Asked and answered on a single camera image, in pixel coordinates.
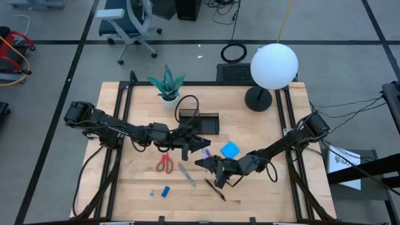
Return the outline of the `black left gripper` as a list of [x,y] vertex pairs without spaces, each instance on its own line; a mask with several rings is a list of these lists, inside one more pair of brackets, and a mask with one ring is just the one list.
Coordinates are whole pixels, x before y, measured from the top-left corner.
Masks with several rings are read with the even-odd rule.
[[172,148],[181,149],[181,159],[187,161],[189,153],[194,153],[211,144],[211,141],[193,133],[192,127],[182,127],[169,135]]

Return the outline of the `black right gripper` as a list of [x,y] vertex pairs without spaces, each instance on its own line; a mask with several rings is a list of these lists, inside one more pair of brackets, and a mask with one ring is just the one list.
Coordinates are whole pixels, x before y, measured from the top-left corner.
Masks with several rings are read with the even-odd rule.
[[194,162],[197,166],[205,166],[205,169],[215,175],[214,185],[222,189],[232,175],[240,175],[240,168],[237,160],[223,159],[219,156],[199,159]]

